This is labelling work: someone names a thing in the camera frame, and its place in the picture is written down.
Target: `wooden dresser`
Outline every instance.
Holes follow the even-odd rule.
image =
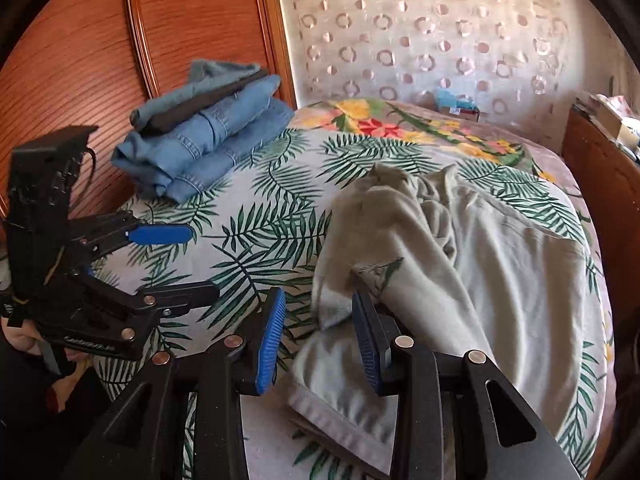
[[[575,109],[562,158],[598,234],[616,344],[624,344],[640,326],[640,167]]]

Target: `wardrobe door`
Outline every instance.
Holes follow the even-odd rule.
[[[258,0],[138,0],[138,5],[160,93],[182,85],[196,58],[256,62],[273,71]]]
[[[109,158],[145,94],[136,72],[123,0],[50,0],[0,70],[0,189],[11,150],[68,124],[97,124],[94,184],[75,215],[113,211],[131,193]],[[84,187],[90,163],[76,190]]]

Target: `black cable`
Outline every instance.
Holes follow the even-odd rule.
[[[84,152],[82,152],[82,154],[84,155],[85,153],[88,153],[89,155],[91,155],[91,160],[92,160],[91,173],[89,174],[89,180],[87,181],[86,185],[84,186],[84,189],[82,190],[82,192],[80,193],[80,195],[76,199],[76,203],[71,206],[71,209],[69,210],[70,213],[74,209],[76,209],[76,207],[78,207],[78,205],[82,202],[82,200],[84,199],[87,191],[89,191],[89,188],[91,187],[92,182],[94,181],[95,167],[98,164],[98,159],[95,156],[94,150],[92,150],[91,148],[85,148]]]

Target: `wooden wardrobe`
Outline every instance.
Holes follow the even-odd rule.
[[[49,0],[0,70],[3,201],[14,146],[97,124],[94,184],[74,214],[114,210],[131,193],[109,163],[130,111],[183,84],[195,58],[259,63],[281,75],[279,97],[294,106],[279,0]]]

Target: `leaf-patterned bedsheet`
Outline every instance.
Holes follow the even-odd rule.
[[[322,102],[297,111],[275,141],[252,153],[207,192],[181,206],[130,199],[149,222],[183,222],[194,230],[183,245],[129,247],[97,266],[97,276],[133,293],[140,286],[213,280],[220,300],[186,316],[163,319],[145,359],[164,348],[180,356],[205,350],[258,308],[271,286],[284,289],[286,326],[277,375],[316,330],[310,313],[314,267],[331,223],[336,194],[375,162],[409,173],[457,164],[460,175],[530,219],[585,246],[589,299],[584,308],[582,372],[575,403],[558,441],[585,475],[592,459],[612,369],[612,327],[593,225],[560,158],[484,124],[455,121],[423,108],[379,100]],[[96,358],[112,398],[140,362]],[[191,478],[196,396],[190,398],[184,477]],[[242,398],[245,449],[253,480],[364,478],[288,420],[273,392]]]

